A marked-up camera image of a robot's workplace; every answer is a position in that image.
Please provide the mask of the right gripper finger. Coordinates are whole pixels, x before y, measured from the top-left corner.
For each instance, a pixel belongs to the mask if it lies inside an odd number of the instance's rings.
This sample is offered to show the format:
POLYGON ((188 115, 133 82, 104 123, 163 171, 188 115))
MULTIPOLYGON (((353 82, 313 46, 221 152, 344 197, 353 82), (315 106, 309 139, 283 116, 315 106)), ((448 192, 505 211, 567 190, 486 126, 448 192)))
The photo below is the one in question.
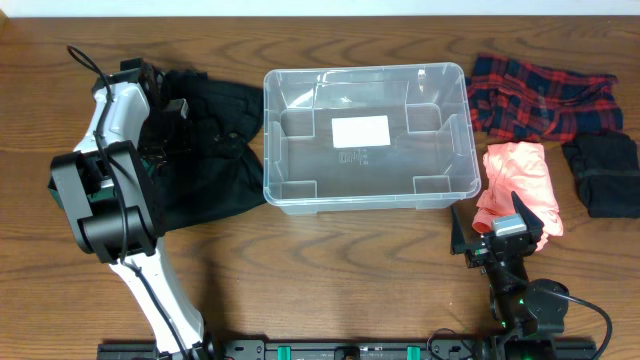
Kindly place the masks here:
POLYGON ((452 217, 451 229, 451 253, 465 253, 467 250, 466 237, 459 221, 459 216, 455 207, 450 207, 452 217))
POLYGON ((515 191, 511 192, 515 212, 522 218, 529 232, 542 232, 543 221, 530 210, 515 191))

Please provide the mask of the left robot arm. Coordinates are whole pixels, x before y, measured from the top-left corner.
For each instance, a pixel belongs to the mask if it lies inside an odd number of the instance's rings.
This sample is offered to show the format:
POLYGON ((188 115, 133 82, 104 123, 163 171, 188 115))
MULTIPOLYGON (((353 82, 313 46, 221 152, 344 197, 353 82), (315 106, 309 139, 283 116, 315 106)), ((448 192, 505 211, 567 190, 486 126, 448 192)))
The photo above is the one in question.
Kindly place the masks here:
POLYGON ((49 188, 79 248, 108 265, 146 316, 155 343, 104 345, 101 359, 212 359, 201 313, 180 285, 166 251, 166 221, 138 145, 145 125, 186 117, 185 100, 162 97, 163 73, 142 59, 100 73, 96 108, 82 140, 50 165, 49 188))

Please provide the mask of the large black garment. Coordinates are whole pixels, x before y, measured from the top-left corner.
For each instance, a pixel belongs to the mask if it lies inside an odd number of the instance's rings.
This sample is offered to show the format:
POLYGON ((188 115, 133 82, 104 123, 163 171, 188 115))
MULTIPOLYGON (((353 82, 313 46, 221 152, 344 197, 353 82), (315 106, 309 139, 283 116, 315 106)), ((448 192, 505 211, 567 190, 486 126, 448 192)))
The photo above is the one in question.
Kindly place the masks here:
POLYGON ((249 143, 263 125, 263 90, 171 70, 165 108, 145 121, 138 151, 169 231, 235 216, 265 203, 263 165, 249 143))

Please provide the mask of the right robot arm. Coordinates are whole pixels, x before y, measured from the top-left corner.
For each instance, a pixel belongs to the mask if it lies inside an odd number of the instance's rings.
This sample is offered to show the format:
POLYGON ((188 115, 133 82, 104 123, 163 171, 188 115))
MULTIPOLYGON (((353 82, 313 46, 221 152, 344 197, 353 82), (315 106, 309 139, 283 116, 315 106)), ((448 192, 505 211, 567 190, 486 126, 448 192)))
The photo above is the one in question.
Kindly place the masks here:
POLYGON ((564 332, 568 289, 549 279, 531 280, 524 259, 534 254, 544 223, 511 194, 513 215, 495 219, 474 242, 466 239, 457 211, 451 210, 451 253, 468 268, 488 276, 490 308, 503 331, 473 346, 476 359, 544 359, 556 354, 554 337, 564 332))

